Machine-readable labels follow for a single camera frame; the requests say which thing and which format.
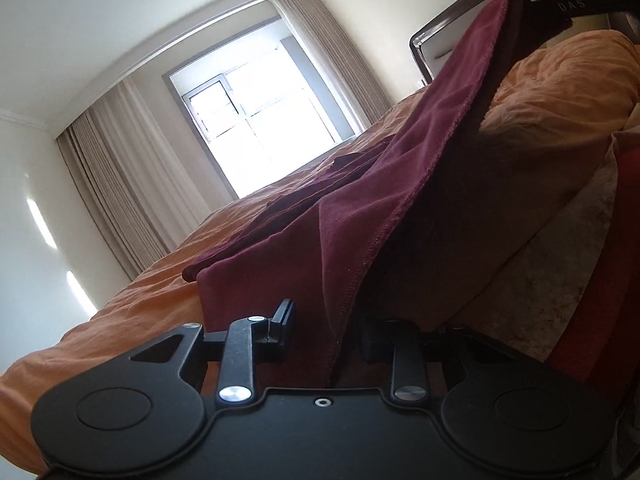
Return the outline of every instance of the ceiling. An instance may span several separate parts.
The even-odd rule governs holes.
[[[124,54],[215,0],[0,0],[0,115],[50,124]]]

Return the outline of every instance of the bed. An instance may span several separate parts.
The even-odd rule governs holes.
[[[449,23],[455,23],[453,14],[447,18]],[[438,34],[442,34],[447,26],[438,30]],[[427,40],[423,36],[421,46],[429,46],[431,43]],[[437,72],[431,66],[427,73],[434,77]],[[430,91],[427,86],[398,103],[369,130],[327,160],[214,212],[175,251],[140,274],[92,320],[69,331],[53,348],[30,354],[9,368],[0,380],[0,452],[24,469],[43,472],[44,464],[31,439],[29,416],[44,391],[179,324],[204,323],[196,283],[183,280],[184,268],[203,251],[229,240],[277,197],[312,183],[332,168],[336,160],[340,164],[341,157],[362,152],[395,134]],[[450,234],[446,236],[441,235],[446,230],[433,230],[437,236],[429,238],[429,229],[420,223],[420,211],[415,212],[413,220],[405,222],[394,234],[397,238],[393,250],[382,254],[368,273],[358,302],[370,304],[370,309],[380,316],[392,314],[412,318],[425,330],[448,320],[465,322],[536,358],[548,358],[552,364],[568,370],[570,366],[562,359],[576,348],[575,339],[579,337],[574,335],[572,339],[567,336],[568,342],[563,342],[562,338],[567,330],[578,335],[584,333],[584,326],[572,328],[571,322],[576,316],[587,316],[583,313],[589,306],[578,305],[587,301],[584,298],[593,303],[593,298],[597,299],[603,290],[607,290],[606,283],[610,283],[607,275],[612,272],[610,266],[604,266],[600,281],[591,279],[590,283],[595,283],[597,289],[593,293],[580,290],[585,285],[578,283],[575,285],[579,290],[578,296],[562,306],[555,305],[551,312],[541,314],[529,309],[530,316],[526,321],[516,315],[520,310],[516,314],[510,310],[508,313],[502,311],[498,316],[510,319],[510,322],[499,324],[487,314],[487,304],[491,301],[486,298],[483,301],[482,293],[491,293],[492,283],[497,283],[495,280],[500,275],[504,277],[505,269],[511,268],[508,264],[517,260],[516,256],[522,254],[524,248],[530,247],[532,237],[551,226],[567,207],[573,205],[575,208],[574,199],[580,198],[581,190],[589,186],[596,199],[606,192],[609,198],[592,215],[600,218],[600,223],[594,228],[599,230],[599,241],[594,242],[589,252],[591,263],[581,267],[580,275],[586,276],[587,280],[592,274],[597,277],[597,265],[604,261],[599,254],[602,252],[606,256],[609,251],[612,258],[617,254],[621,242],[614,240],[610,243],[607,239],[611,231],[609,223],[617,225],[621,217],[616,214],[617,203],[614,204],[613,199],[617,193],[616,181],[619,192],[624,190],[633,195],[637,181],[632,173],[634,168],[640,168],[640,156],[637,150],[626,150],[626,158],[618,157],[616,165],[615,157],[607,157],[607,153],[612,153],[609,149],[612,134],[620,130],[628,132],[616,136],[617,147],[634,146],[634,127],[640,125],[640,118],[634,115],[639,92],[638,47],[625,34],[615,30],[574,36],[548,49],[539,49],[515,65],[502,82],[484,118],[480,130],[482,141],[473,140],[460,146],[452,155],[456,163],[449,167],[453,169],[448,173],[441,172],[440,185],[433,186],[433,195],[425,201],[427,206],[451,203],[452,209],[443,213],[442,218],[460,218],[460,224],[455,230],[449,230]],[[492,158],[505,145],[509,147],[506,150],[508,156],[500,160]],[[484,153],[484,158],[478,157],[478,150]],[[497,171],[504,170],[506,166],[495,165],[505,160],[509,161],[509,178],[504,177],[504,172]],[[466,168],[466,180],[460,179],[460,172],[454,171],[459,167]],[[485,178],[470,178],[474,173]],[[475,181],[480,183],[480,187],[469,185]],[[488,189],[492,190],[489,193],[492,198],[478,200],[482,196],[481,191]],[[452,190],[459,192],[458,200],[448,200],[447,197],[455,194]],[[534,206],[518,200],[518,197],[533,195],[538,197]],[[580,218],[585,210],[593,213],[593,204],[588,202],[588,198],[586,201],[584,197],[580,199],[578,212],[574,212],[571,218]],[[465,218],[455,212],[470,209],[473,214],[467,214],[466,218],[473,221],[465,224]],[[622,229],[625,233],[633,231],[630,226],[636,218],[634,214],[637,212],[634,211],[623,212]],[[505,231],[495,228],[498,217],[500,221],[526,228],[514,230],[511,236],[500,239],[487,237],[487,233]],[[469,238],[459,236],[465,232],[473,232],[474,235]],[[594,231],[587,229],[585,232],[589,237]],[[574,243],[580,244],[584,239],[575,237]],[[431,244],[429,251],[420,250],[425,244]],[[634,243],[626,244],[630,251],[628,258],[631,259],[634,244],[635,239]],[[469,254],[480,257],[472,258]],[[424,279],[425,268],[433,269],[430,279]],[[389,296],[388,289],[385,291],[379,287],[383,282],[397,285],[393,287],[393,297]],[[425,294],[430,295],[434,307],[416,310],[415,298]],[[488,296],[492,301],[495,297],[495,294]],[[390,304],[400,307],[390,311]],[[606,320],[611,326],[609,335],[618,326],[617,321],[618,316]],[[524,324],[530,327],[523,333],[521,327]],[[542,336],[540,325],[543,329],[551,326],[551,330],[542,330]],[[570,350],[554,354],[558,345],[568,345]],[[215,378],[212,366],[207,375],[209,386]],[[365,379],[359,370],[345,365],[337,383],[348,385]]]

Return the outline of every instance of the beige curtain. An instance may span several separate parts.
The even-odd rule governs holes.
[[[89,213],[131,279],[210,213],[130,78],[78,117],[58,145]]]
[[[356,134],[391,108],[344,30],[320,0],[271,0],[326,82]]]

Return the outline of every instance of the red cloth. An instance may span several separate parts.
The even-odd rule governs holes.
[[[184,270],[185,280],[197,280],[209,331],[242,316],[270,316],[282,298],[296,302],[287,361],[262,366],[263,383],[327,383],[364,275],[447,143],[476,132],[513,63],[566,26],[540,19],[524,0],[488,4],[393,139],[274,201]]]
[[[640,365],[640,148],[620,142],[609,232],[547,364],[617,405]]]

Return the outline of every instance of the orange bedding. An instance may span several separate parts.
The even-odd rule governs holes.
[[[544,62],[548,54],[552,54],[553,63]],[[553,88],[541,85],[572,59],[572,76],[564,82],[556,81]],[[609,66],[607,71],[598,66],[603,62]],[[587,98],[593,100],[588,105],[592,111],[587,114],[584,108],[572,105],[576,94],[584,96],[587,92],[585,85],[591,89]],[[584,135],[608,137],[625,124],[638,102],[639,88],[640,59],[630,42],[616,32],[587,33],[548,51],[541,49],[517,64],[498,91],[483,128],[490,131],[497,123],[533,121],[548,124],[551,131],[568,131],[562,138],[571,138],[572,142],[579,143]],[[181,323],[202,323],[196,284],[185,283],[180,275],[190,260],[226,240],[273,197],[306,184],[328,168],[336,156],[359,151],[395,133],[423,91],[428,89],[396,105],[366,133],[316,167],[292,174],[213,213],[174,252],[143,272],[92,320],[69,331],[58,345],[12,365],[0,378],[0,453],[21,468],[43,472],[44,464],[29,430],[31,409],[40,395]],[[439,322],[456,312],[441,312]],[[214,379],[215,373],[207,377],[209,382]]]

